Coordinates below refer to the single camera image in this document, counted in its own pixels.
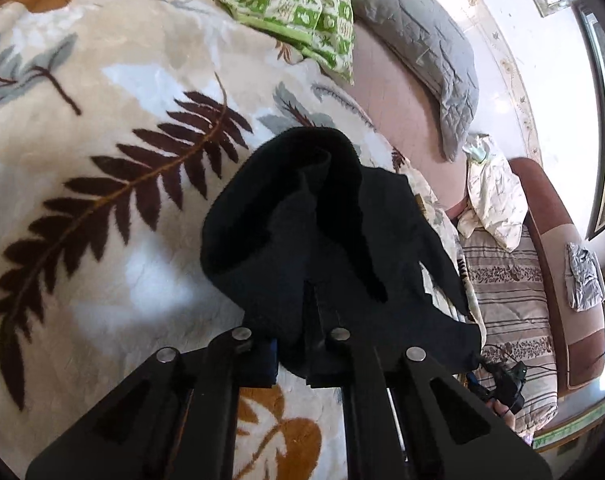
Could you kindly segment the pink bed sheet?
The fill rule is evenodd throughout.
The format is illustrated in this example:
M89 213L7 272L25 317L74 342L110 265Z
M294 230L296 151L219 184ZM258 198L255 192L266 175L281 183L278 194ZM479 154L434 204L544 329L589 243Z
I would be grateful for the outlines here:
M354 32L353 83L345 91L425 177L447 215L459 217L467 204L466 158L442 155L438 101L376 35L361 24Z

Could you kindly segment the grey quilted pillow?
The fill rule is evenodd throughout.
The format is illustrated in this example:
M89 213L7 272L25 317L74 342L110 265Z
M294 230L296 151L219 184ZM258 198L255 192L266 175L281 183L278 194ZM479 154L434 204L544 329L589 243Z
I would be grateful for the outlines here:
M479 101L473 48L437 0L351 0L354 15L412 70L439 103L441 150L462 151Z

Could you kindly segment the grey white folded cloth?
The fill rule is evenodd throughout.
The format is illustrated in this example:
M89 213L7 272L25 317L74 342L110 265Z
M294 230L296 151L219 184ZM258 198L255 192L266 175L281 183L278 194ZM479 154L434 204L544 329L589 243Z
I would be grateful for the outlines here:
M568 243L565 249L565 284L570 307L584 312L605 301L605 282L595 252L587 246Z

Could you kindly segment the black pants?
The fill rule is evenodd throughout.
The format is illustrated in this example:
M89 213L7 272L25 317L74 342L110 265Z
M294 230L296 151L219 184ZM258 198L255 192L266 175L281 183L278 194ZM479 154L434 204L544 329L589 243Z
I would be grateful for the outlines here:
M456 266L400 174L361 164L333 128L263 144L210 208L200 263L304 378L303 303L376 347L419 347L448 372L479 363L481 336Z

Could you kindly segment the striped floral bedspread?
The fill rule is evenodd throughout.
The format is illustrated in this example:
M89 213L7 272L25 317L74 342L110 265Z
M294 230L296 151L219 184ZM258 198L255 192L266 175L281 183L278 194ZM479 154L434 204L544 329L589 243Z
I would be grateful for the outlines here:
M512 367L524 362L523 408L515 431L531 440L557 414L557 367L542 270L531 236L512 252L478 229L462 241L467 271L487 330L482 355Z

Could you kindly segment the leaf print fleece blanket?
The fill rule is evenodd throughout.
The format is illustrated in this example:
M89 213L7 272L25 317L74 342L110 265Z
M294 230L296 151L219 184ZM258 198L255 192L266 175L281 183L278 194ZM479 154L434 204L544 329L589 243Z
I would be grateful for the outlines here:
M242 312L200 230L264 142L349 136L400 174L449 256L424 177L291 44L216 0L0 0L0 461L15 476L155 350Z

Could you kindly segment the cream floral pillow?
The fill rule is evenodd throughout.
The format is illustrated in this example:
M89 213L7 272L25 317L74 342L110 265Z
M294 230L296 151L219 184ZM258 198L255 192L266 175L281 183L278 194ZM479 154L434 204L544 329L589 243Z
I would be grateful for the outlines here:
M457 228L467 240L479 229L513 252L520 243L528 203L523 185L502 150L485 133L470 134L463 145L467 157L468 205Z

